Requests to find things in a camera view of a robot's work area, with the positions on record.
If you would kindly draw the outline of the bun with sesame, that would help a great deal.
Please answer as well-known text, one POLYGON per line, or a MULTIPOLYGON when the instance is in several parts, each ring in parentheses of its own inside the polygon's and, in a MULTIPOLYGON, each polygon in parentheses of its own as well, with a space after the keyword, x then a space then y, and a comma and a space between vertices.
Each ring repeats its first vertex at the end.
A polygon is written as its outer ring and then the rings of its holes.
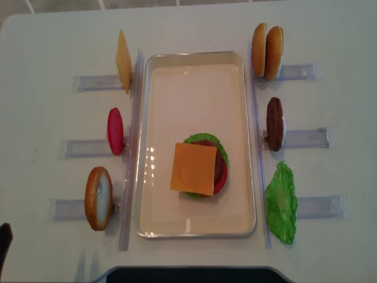
POLYGON ((266 66, 264 76, 273 81, 280 71, 284 45, 283 28, 275 26, 270 29, 266 37, 266 66))

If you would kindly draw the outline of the green lettuce leaf on stack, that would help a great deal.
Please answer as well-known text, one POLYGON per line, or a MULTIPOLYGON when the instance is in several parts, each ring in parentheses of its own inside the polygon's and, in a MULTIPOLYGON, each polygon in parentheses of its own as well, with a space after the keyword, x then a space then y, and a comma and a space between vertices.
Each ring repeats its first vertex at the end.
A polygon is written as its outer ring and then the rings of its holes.
POLYGON ((183 141, 183 143, 191 144, 191 142, 198 141, 198 140, 210 140, 212 142, 215 142, 220 149, 222 159, 224 159, 224 161, 226 162, 227 169, 228 169, 228 161, 229 161, 228 155, 227 155, 224 147, 221 145, 220 140, 216 136, 214 136, 210 133, 197 133, 197 134, 193 134, 193 135, 189 136, 188 138, 186 138, 183 141))

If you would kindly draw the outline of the orange cheese slice on stack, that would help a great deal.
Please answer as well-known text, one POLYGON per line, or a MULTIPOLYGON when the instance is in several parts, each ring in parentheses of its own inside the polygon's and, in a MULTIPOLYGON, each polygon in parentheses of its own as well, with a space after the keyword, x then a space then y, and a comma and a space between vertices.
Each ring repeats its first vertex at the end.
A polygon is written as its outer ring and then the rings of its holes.
POLYGON ((212 196, 217 148, 191 143, 176 143, 170 189, 212 196))

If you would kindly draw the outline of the red tomato slice on stack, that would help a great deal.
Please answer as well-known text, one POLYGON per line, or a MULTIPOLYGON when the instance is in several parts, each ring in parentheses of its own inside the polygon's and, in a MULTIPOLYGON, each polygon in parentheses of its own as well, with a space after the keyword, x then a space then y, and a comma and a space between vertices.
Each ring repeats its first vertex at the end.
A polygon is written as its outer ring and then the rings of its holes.
POLYGON ((227 165, 224 159, 221 160, 222 171, 218 181, 214 183, 213 194, 217 194, 221 191, 227 180, 227 165))

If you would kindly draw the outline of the upright red tomato slice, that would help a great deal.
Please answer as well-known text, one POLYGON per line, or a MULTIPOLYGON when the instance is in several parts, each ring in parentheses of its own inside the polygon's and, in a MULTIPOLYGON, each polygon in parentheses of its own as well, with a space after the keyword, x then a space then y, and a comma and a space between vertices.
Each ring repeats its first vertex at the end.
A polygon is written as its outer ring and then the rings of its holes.
POLYGON ((121 113, 117 107, 110 110, 107 121, 107 136, 110 149, 114 155, 123 152, 124 128, 121 113))

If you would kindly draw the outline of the upright brown meat patty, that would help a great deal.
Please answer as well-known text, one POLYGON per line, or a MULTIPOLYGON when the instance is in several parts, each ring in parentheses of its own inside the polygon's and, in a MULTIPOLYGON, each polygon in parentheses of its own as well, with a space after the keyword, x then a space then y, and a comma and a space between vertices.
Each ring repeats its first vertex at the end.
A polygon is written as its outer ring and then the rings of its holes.
POLYGON ((278 152, 285 139, 286 125, 281 100, 277 97, 272 97, 267 105, 266 126, 269 149, 278 152))

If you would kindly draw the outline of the upright orange cheese slice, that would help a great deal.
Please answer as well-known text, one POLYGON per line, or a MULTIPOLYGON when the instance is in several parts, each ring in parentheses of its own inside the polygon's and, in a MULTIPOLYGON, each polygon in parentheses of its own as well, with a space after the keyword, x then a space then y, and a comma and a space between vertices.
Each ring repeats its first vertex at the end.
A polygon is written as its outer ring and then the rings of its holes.
POLYGON ((124 89, 127 94, 130 91, 131 77, 132 77, 132 62, 128 50, 127 42, 122 30, 120 30, 117 44, 117 52, 115 56, 115 63, 124 89))

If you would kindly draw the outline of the clear holder under cheese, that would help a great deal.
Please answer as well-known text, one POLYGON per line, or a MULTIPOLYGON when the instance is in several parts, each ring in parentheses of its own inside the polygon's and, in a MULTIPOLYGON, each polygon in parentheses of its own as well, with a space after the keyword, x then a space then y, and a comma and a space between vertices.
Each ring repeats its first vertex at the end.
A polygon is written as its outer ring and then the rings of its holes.
POLYGON ((75 76, 78 92, 122 90, 124 84, 119 75, 75 76))

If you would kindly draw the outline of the clear holder under tomato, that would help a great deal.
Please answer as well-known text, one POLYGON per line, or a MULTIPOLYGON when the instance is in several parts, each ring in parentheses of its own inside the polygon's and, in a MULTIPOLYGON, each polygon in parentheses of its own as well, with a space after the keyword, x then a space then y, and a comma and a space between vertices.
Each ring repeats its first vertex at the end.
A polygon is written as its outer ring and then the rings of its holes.
POLYGON ((61 139, 58 149, 60 159, 112 157, 107 139, 68 140, 61 139))

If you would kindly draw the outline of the clear holder under lettuce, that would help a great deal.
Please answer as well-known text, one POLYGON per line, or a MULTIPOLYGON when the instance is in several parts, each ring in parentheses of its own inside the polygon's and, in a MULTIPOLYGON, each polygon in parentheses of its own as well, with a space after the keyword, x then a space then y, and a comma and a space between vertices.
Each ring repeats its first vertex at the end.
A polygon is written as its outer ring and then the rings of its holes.
POLYGON ((347 194, 297 199, 297 219, 349 219, 347 194))

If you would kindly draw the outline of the white rectangular tray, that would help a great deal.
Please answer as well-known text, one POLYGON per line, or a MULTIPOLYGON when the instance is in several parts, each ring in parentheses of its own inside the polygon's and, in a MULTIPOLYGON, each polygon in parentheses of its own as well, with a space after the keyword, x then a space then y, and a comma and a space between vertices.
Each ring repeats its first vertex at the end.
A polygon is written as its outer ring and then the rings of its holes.
POLYGON ((244 64, 234 51, 155 55, 145 66, 133 222, 144 238, 243 236, 256 223, 244 64), (209 198, 170 189, 176 143, 216 136, 227 180, 209 198))

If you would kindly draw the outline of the clear holder under patty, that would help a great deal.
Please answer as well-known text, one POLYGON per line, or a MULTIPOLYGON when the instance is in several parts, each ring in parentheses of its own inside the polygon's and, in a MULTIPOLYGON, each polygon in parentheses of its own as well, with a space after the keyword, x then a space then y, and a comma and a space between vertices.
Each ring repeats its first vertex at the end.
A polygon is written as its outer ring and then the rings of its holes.
POLYGON ((320 127, 309 130, 287 130, 280 150, 330 148, 336 146, 336 138, 331 128, 320 127))

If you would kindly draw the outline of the clear left long rail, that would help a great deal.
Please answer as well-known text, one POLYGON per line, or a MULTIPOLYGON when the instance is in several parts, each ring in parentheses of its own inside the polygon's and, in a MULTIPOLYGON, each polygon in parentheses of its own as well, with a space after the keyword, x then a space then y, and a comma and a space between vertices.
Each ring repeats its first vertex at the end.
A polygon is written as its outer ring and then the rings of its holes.
POLYGON ((131 216, 133 212, 133 193, 138 169, 137 162, 140 143, 140 124, 143 107, 143 78, 144 54, 139 48, 133 74, 133 88, 131 90, 131 94, 133 95, 133 113, 127 147, 127 171, 125 178, 125 189, 123 191, 122 218, 119 240, 120 251, 126 251, 129 247, 131 216))

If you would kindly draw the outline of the clear long rail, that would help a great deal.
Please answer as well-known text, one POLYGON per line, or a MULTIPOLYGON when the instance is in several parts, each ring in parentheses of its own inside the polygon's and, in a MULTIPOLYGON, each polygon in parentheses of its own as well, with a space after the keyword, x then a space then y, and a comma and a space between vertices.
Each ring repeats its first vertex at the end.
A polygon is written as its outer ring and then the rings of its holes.
POLYGON ((144 54, 139 48, 133 74, 133 88, 131 90, 131 94, 133 95, 133 113, 127 147, 127 171, 125 178, 125 189, 123 191, 122 218, 119 240, 120 251, 126 251, 129 247, 131 216, 133 212, 133 193, 138 169, 137 162, 140 143, 140 124, 143 107, 143 78, 144 54))
POLYGON ((249 52, 248 52, 248 63, 249 63, 249 81, 250 81, 250 92, 252 98, 252 110, 253 110, 253 120, 254 120, 254 139, 256 145, 256 156, 257 156, 257 169, 258 169, 258 177, 259 177, 259 191, 260 191, 260 204, 262 210, 262 224, 263 224, 263 236, 264 236, 264 244, 266 249, 272 248, 271 243, 271 234, 267 222, 267 210, 266 210, 266 199, 265 199, 265 178, 264 178, 264 167, 263 167, 263 154, 262 154, 262 147, 261 141, 262 137, 260 136, 259 130, 259 114, 258 114, 258 106, 257 106, 257 97, 256 97, 256 90, 254 84, 254 71, 252 66, 252 42, 249 41, 248 44, 249 52))

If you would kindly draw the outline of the clear right long rail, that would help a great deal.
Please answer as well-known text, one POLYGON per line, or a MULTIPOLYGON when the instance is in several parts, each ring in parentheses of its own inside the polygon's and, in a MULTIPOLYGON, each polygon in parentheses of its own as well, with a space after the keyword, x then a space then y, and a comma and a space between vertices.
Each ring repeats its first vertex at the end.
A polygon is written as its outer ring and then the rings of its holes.
POLYGON ((263 154, 262 154, 262 147, 261 141, 262 137, 260 136, 259 130, 259 114, 258 114, 258 106, 257 106, 257 97, 256 97, 256 90, 254 84, 254 71, 252 66, 252 42, 249 41, 248 44, 249 52, 248 52, 248 63, 249 63, 249 81, 250 81, 250 92, 252 98, 252 110, 253 110, 253 120, 254 120, 254 139, 256 145, 256 156, 257 156, 257 169, 258 169, 258 177, 259 177, 259 191, 260 191, 260 204, 262 210, 262 224, 263 224, 263 236, 264 236, 264 244, 266 249, 272 248, 271 243, 271 234, 267 222, 267 210, 266 210, 266 199, 265 199, 265 178, 264 178, 264 167, 263 167, 263 154))

